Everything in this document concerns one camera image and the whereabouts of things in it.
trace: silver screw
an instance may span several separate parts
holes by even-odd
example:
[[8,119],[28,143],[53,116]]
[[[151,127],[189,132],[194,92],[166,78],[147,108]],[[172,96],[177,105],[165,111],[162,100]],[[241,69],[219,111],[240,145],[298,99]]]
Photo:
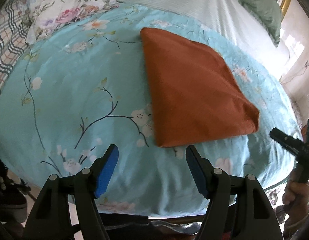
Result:
[[220,174],[222,174],[222,169],[215,168],[215,169],[213,170],[213,172],[214,172],[215,174],[217,174],[217,175],[220,175]]
[[52,174],[52,175],[50,175],[50,177],[49,177],[49,179],[50,180],[55,180],[55,179],[57,179],[57,175],[56,174]]
[[83,170],[82,170],[82,174],[89,174],[90,173],[90,169],[89,168],[84,168]]
[[252,174],[248,174],[247,178],[250,179],[250,180],[255,180],[256,179],[256,177],[254,175],[252,175]]

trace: human hand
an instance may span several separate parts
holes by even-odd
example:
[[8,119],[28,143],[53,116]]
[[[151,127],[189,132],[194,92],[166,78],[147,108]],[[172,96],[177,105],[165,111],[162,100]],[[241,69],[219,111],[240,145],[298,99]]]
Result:
[[284,205],[289,205],[295,201],[291,209],[287,212],[289,218],[285,226],[293,225],[309,213],[309,182],[297,183],[293,182],[295,179],[295,171],[293,170],[289,175],[288,184],[285,188],[285,193],[282,197]]

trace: light blue floral bedsheet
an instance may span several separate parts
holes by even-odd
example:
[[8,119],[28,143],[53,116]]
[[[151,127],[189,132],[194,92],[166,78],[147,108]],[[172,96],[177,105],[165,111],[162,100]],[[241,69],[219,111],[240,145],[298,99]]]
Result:
[[143,27],[168,30],[221,54],[242,92],[260,110],[255,134],[196,144],[236,176],[253,173],[266,188],[283,180],[294,158],[269,138],[278,127],[299,136],[281,85],[254,59],[198,21],[140,5],[76,22],[40,41],[17,62],[0,99],[0,158],[39,186],[75,174],[109,144],[120,157],[100,211],[151,216],[203,214],[185,160],[186,146],[155,146],[151,98],[140,39]]

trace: floral pillow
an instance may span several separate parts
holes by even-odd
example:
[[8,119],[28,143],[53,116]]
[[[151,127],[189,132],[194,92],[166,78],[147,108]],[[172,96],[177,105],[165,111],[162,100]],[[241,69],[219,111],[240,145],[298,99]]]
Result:
[[21,0],[18,9],[33,44],[64,25],[118,7],[116,0]]

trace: person's arm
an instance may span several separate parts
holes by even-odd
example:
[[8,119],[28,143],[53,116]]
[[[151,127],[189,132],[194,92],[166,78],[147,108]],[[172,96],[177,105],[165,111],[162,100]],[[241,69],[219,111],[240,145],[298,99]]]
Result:
[[290,174],[290,179],[282,197],[284,205],[289,205],[295,201],[292,208],[287,212],[289,218],[285,222],[284,237],[292,236],[305,222],[309,214],[309,182],[297,183],[294,181],[294,171]]

